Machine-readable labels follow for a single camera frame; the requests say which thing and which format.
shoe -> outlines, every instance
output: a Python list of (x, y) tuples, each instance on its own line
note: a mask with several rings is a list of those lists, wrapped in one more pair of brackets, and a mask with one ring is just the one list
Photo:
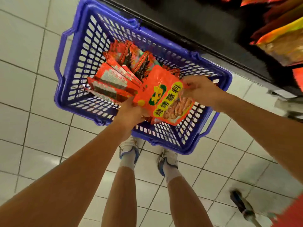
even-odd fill
[(175, 167), (178, 169), (178, 160), (177, 160), (178, 154), (176, 152), (173, 152), (171, 150), (163, 149), (161, 156), (158, 159), (158, 170), (162, 176), (165, 177), (164, 171), (163, 171), (163, 165), (165, 162), (169, 164), (172, 167)]
[(136, 164), (139, 158), (139, 150), (137, 146), (137, 141), (133, 136), (130, 136), (127, 140), (122, 142), (119, 145), (119, 158), (122, 159), (122, 156), (134, 150), (136, 157), (134, 158), (134, 164)]

another person's leg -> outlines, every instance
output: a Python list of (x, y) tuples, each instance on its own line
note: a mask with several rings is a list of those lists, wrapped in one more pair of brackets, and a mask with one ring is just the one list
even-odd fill
[(176, 227), (212, 227), (198, 196), (178, 170), (177, 154), (164, 150), (158, 163), (169, 191), (172, 219)]
[(120, 145), (119, 156), (120, 166), (106, 202), (101, 227), (136, 227), (134, 164), (139, 151), (132, 136)]

person's left arm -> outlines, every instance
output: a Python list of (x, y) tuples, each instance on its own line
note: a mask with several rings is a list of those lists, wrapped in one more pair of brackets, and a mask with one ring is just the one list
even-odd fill
[(0, 206), (0, 226), (77, 227), (119, 144), (142, 122), (132, 99), (114, 121), (63, 163)]

sock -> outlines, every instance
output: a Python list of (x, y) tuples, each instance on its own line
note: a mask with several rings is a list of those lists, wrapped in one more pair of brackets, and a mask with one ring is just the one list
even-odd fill
[(177, 168), (170, 166), (166, 161), (163, 164), (163, 171), (165, 174), (166, 183), (169, 183), (175, 177), (182, 176)]
[(131, 152), (125, 153), (122, 156), (119, 167), (126, 166), (134, 170), (134, 159), (136, 157), (136, 153), (134, 150)]

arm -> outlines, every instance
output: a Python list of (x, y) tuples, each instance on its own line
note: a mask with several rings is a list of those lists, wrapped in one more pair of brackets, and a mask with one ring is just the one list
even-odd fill
[(303, 124), (280, 117), (222, 91), (203, 76), (185, 77), (186, 96), (224, 112), (247, 131), (271, 156), (303, 183)]
[(77, 227), (119, 144), (142, 122), (130, 98), (114, 121), (62, 164), (0, 207), (0, 226)]

